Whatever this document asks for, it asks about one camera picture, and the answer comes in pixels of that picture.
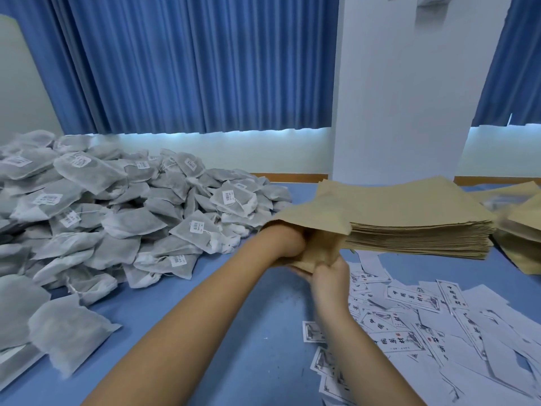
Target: curtain fold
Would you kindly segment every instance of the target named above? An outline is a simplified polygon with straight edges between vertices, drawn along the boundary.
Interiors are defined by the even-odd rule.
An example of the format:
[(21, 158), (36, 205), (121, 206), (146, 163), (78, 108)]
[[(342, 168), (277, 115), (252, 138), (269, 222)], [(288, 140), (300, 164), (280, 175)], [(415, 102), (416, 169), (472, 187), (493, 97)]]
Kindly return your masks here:
[(57, 94), (28, 17), (24, 35), (66, 133), (331, 125), (339, 0), (12, 2), (47, 15)]
[(472, 126), (541, 123), (541, 0), (512, 0)]

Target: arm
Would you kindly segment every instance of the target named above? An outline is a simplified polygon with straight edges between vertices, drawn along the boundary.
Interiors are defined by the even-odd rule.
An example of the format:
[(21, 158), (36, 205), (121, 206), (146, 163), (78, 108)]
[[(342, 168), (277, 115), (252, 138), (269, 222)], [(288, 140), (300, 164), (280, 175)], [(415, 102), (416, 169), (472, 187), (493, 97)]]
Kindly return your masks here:
[(82, 406), (185, 404), (261, 275), (304, 247), (301, 233), (284, 225), (249, 239), (148, 331)]
[(328, 267), (317, 266), (311, 282), (315, 307), (325, 339), (351, 389), (363, 406), (425, 406), (374, 341), (349, 313), (349, 267), (339, 257)]

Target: tea bag label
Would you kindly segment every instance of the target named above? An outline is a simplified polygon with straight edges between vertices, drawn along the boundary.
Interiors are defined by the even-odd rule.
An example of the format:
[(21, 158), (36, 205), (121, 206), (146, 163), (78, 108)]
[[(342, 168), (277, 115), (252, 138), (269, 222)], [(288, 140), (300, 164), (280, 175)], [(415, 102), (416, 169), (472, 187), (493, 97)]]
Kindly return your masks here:
[(23, 158), (22, 156), (9, 156), (2, 160), (2, 163), (8, 164), (8, 165), (14, 165), (16, 167), (23, 167), (25, 165), (28, 165), (29, 163), (32, 163), (31, 160), (27, 160), (26, 158)]
[(60, 218), (60, 223), (66, 228), (69, 228), (70, 226), (76, 224), (81, 220), (79, 214), (72, 209), (61, 212), (60, 214), (58, 214), (58, 217)]
[(235, 193), (233, 192), (232, 189), (230, 189), (229, 191), (223, 191), (222, 197), (223, 197), (223, 203), (225, 205), (231, 205), (235, 203)]
[(190, 158), (186, 158), (186, 161), (184, 163), (188, 166), (189, 169), (192, 171), (195, 171), (195, 169), (198, 167), (196, 163), (194, 163)]
[(75, 159), (71, 161), (71, 165), (77, 168), (82, 168), (92, 160), (88, 156), (77, 155)]
[(202, 234), (204, 228), (205, 228), (204, 222), (199, 222), (199, 221), (190, 222), (190, 232), (193, 232), (194, 234)]
[(32, 201), (34, 205), (56, 205), (62, 199), (62, 194), (41, 194)]
[(148, 169), (148, 168), (150, 168), (150, 165), (146, 161), (135, 161), (135, 166), (138, 169)]
[(172, 255), (169, 257), (169, 260), (171, 261), (171, 266), (182, 266), (186, 265), (186, 258), (184, 255)]

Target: blue tabletop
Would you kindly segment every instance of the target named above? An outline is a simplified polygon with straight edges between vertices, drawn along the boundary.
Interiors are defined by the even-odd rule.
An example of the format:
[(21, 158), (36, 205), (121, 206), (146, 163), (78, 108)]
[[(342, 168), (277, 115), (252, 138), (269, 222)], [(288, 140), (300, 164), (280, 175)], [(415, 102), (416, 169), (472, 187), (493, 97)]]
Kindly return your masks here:
[[(315, 184), (287, 186), (296, 204), (315, 195)], [(349, 261), (359, 261), (349, 251), (343, 254)], [(63, 380), (47, 356), (43, 357), (0, 392), (0, 404), (80, 404), (156, 322), (228, 257), (203, 255), (189, 281), (164, 277), (151, 287), (137, 290), (121, 285), (91, 306), (122, 324), (121, 329), (68, 379)], [(435, 279), (458, 282), (462, 289), (485, 284), (509, 300), (512, 307), (541, 323), (541, 278), (524, 275), (495, 248), (484, 261), (395, 253), (383, 254), (380, 259), (393, 277), (407, 285)], [(308, 284), (285, 268), (268, 270), (235, 318), (189, 404), (320, 406), (320, 378), (310, 370), (316, 345), (302, 341), (302, 321), (313, 319)]]

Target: white wall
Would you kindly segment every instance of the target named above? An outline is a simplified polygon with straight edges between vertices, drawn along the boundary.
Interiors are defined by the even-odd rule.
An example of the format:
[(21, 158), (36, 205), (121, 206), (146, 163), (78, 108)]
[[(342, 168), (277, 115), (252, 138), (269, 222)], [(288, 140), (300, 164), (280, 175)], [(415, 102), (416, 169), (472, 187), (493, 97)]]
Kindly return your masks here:
[(0, 144), (35, 129), (62, 134), (17, 21), (0, 14)]
[(452, 0), (430, 24), (416, 0), (340, 0), (334, 179), (454, 176), (510, 1)]

